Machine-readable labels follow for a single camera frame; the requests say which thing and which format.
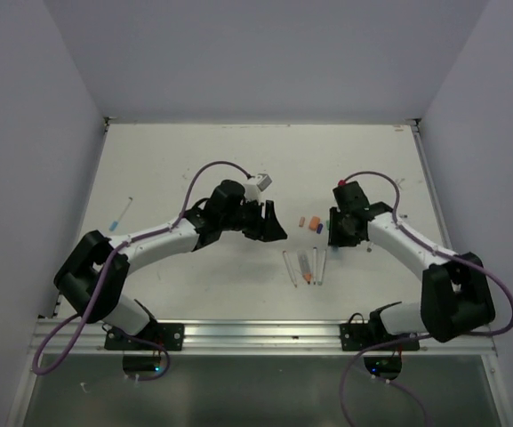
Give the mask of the orange marker cap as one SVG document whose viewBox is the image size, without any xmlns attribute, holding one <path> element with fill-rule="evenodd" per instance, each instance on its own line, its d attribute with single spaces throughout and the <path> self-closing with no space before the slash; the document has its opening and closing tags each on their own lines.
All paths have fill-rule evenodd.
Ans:
<svg viewBox="0 0 513 427">
<path fill-rule="evenodd" d="M 309 221 L 309 229 L 312 231 L 317 231 L 319 224 L 320 224 L 320 218 L 317 216 L 312 216 Z"/>
</svg>

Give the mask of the green white pen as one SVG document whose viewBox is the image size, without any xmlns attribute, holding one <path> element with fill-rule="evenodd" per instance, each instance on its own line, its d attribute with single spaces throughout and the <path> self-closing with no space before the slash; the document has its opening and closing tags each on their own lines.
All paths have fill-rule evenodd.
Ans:
<svg viewBox="0 0 513 427">
<path fill-rule="evenodd" d="M 319 286 L 321 286 L 324 283 L 327 255 L 328 255 L 328 251 L 327 251 L 327 249 L 324 249 L 321 254 L 321 259 L 320 259 L 320 262 L 318 265 L 317 284 Z"/>
</svg>

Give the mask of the orange highlighter marker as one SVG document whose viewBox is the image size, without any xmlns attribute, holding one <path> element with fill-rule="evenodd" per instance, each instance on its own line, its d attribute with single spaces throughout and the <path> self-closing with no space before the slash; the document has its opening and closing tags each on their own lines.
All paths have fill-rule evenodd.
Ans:
<svg viewBox="0 0 513 427">
<path fill-rule="evenodd" d="M 297 253 L 298 263 L 301 269 L 301 276 L 307 284 L 311 284 L 313 280 L 312 270 L 309 264 L 309 257 L 305 250 L 300 250 Z"/>
</svg>

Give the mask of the light blue capped pen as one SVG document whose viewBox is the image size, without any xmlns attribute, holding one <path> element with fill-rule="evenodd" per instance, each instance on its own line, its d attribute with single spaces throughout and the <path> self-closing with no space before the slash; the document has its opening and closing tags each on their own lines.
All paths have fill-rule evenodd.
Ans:
<svg viewBox="0 0 513 427">
<path fill-rule="evenodd" d="M 132 204 L 132 201 L 133 201 L 133 198 L 132 197 L 128 197 L 128 200 L 126 202 L 126 204 L 124 205 L 124 208 L 123 210 L 120 212 L 120 214 L 115 218 L 115 220 L 113 220 L 108 228 L 108 230 L 110 232 L 113 232 L 116 230 L 116 228 L 118 227 L 119 223 L 121 220 L 123 220 L 124 216 L 126 215 L 129 207 L 131 206 Z"/>
</svg>

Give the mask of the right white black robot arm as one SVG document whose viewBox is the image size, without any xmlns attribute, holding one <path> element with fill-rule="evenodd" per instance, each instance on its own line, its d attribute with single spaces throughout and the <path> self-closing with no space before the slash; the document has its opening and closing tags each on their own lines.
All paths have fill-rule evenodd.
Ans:
<svg viewBox="0 0 513 427">
<path fill-rule="evenodd" d="M 392 302 L 370 313 L 367 337 L 372 346 L 384 350 L 410 334 L 429 334 L 448 342 L 494 320 L 493 298 L 476 255 L 434 244 L 399 221 L 391 206 L 371 203 L 356 181 L 338 185 L 333 195 L 329 246 L 373 243 L 421 282 L 419 301 Z"/>
</svg>

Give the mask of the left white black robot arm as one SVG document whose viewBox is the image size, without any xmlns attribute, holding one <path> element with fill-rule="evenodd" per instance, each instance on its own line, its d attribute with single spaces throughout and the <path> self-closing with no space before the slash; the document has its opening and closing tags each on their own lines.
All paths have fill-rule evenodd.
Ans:
<svg viewBox="0 0 513 427">
<path fill-rule="evenodd" d="M 274 203 L 261 193 L 271 178 L 257 174 L 245 183 L 224 180 L 206 201 L 185 211 L 161 229 L 106 237 L 86 233 L 60 267 L 53 283 L 88 323 L 103 322 L 124 331 L 136 349 L 147 349 L 156 339 L 153 315 L 123 294 L 124 282 L 136 270 L 177 254 L 203 249 L 225 231 L 238 231 L 261 242 L 285 240 Z"/>
</svg>

